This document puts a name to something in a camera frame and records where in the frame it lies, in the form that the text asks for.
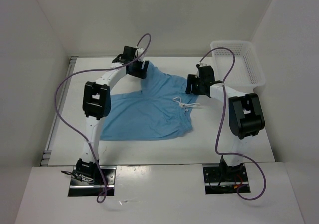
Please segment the light blue shorts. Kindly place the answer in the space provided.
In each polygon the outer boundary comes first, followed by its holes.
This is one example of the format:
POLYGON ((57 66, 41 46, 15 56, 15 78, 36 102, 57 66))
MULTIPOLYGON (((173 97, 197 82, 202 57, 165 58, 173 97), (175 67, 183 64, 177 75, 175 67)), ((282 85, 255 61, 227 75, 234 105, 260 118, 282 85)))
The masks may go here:
POLYGON ((187 79, 149 63, 138 91, 111 95, 111 111, 101 141, 159 141, 183 137, 193 130, 191 112, 197 95, 185 92, 187 79))

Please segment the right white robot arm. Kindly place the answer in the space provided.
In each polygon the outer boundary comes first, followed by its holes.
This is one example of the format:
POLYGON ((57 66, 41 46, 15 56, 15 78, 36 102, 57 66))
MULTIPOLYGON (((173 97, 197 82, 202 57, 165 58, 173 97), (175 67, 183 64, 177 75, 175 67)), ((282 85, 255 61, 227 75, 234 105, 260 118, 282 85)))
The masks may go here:
POLYGON ((222 180, 230 181, 241 171, 253 137, 265 127, 259 97, 256 93, 240 92, 216 80, 209 65, 200 63, 196 67, 197 73, 187 76, 185 92, 206 95, 223 103, 222 123, 226 124, 226 131, 233 134, 234 141, 232 145, 226 145, 226 151, 220 152, 218 173, 222 180))

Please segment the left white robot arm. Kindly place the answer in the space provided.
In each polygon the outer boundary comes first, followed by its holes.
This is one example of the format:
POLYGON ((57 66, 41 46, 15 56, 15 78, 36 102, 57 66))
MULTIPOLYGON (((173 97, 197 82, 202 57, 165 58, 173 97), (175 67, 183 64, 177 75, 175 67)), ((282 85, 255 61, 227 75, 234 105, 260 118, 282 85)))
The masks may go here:
POLYGON ((75 176, 88 184, 103 184, 103 173, 99 171, 99 141, 105 118, 111 111, 111 90, 127 74, 146 78, 148 61, 144 61, 145 49, 125 46, 113 61, 111 68, 93 82, 86 82, 82 108, 86 118, 85 137, 88 147, 76 163, 75 176))

